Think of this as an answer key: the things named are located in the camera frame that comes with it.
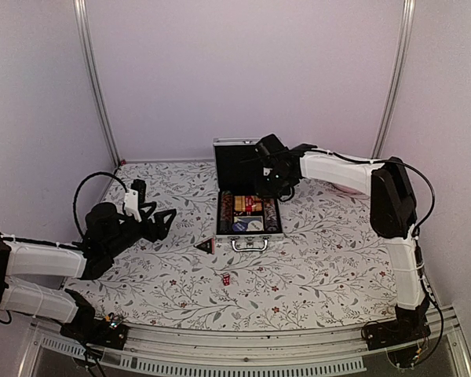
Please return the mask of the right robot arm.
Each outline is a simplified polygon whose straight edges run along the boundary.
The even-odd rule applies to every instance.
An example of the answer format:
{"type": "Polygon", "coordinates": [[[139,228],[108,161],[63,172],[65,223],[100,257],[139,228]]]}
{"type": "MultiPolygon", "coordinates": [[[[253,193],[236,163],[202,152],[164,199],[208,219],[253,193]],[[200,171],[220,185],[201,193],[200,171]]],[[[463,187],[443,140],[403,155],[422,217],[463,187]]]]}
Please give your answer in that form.
{"type": "Polygon", "coordinates": [[[423,284],[424,262],[418,245],[422,221],[408,171],[401,159],[357,159],[302,144],[284,146],[273,134],[255,146],[263,171],[257,194],[263,198],[292,197],[302,179],[315,179],[369,196],[370,225],[385,242],[396,282],[396,319],[390,335],[407,342],[419,332],[429,308],[423,284]]]}

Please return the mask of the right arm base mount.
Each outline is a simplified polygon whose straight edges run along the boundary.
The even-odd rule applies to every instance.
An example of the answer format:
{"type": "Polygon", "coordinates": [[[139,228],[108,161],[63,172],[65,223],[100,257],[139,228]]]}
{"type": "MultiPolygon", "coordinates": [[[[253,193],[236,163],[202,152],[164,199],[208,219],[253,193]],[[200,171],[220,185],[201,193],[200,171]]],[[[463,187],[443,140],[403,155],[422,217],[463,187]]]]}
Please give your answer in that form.
{"type": "Polygon", "coordinates": [[[427,317],[417,310],[396,307],[396,319],[370,322],[361,329],[361,337],[369,350],[379,350],[417,341],[431,334],[427,317]]]}

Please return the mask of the aluminium poker case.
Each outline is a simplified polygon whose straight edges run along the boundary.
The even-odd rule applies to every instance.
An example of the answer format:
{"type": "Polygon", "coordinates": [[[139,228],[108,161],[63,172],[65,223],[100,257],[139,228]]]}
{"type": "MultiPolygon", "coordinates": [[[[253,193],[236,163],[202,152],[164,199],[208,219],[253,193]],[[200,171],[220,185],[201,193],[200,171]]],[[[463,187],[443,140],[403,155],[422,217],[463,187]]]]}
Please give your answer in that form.
{"type": "Polygon", "coordinates": [[[216,138],[213,141],[217,176],[216,241],[236,253],[262,253],[283,238],[276,199],[257,193],[264,167],[256,139],[216,138]]]}

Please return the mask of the red playing card deck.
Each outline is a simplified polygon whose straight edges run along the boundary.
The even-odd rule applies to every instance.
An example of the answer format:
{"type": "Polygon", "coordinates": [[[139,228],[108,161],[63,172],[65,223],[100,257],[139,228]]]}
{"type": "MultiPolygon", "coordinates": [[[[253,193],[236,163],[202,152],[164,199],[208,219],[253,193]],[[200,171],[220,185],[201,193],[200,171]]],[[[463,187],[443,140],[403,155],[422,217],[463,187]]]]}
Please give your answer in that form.
{"type": "Polygon", "coordinates": [[[235,196],[234,197],[234,211],[240,212],[262,212],[263,203],[262,199],[258,196],[235,196]]]}

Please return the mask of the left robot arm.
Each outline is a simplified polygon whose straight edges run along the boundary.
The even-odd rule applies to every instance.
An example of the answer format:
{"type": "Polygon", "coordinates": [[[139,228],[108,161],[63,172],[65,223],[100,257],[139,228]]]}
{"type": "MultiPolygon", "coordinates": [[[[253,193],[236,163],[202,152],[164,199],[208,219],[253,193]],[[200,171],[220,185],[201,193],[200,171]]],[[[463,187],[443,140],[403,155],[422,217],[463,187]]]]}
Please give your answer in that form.
{"type": "Polygon", "coordinates": [[[120,214],[113,203],[98,203],[86,215],[86,234],[73,245],[28,242],[0,233],[0,310],[46,317],[64,324],[85,341],[101,333],[96,310],[78,292],[53,290],[23,281],[23,275],[97,280],[115,258],[139,240],[164,240],[176,210],[157,211],[154,202],[120,214]]]}

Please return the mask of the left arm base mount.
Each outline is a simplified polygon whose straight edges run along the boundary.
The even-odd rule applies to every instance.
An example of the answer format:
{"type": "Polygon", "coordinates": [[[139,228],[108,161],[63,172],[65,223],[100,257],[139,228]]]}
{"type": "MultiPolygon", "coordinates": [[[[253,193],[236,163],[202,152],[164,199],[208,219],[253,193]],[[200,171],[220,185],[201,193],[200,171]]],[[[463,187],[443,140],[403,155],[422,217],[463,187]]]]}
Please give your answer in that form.
{"type": "Polygon", "coordinates": [[[102,346],[113,350],[124,350],[129,327],[111,315],[97,319],[91,312],[77,313],[70,323],[60,325],[60,334],[73,339],[82,346],[102,346]]]}

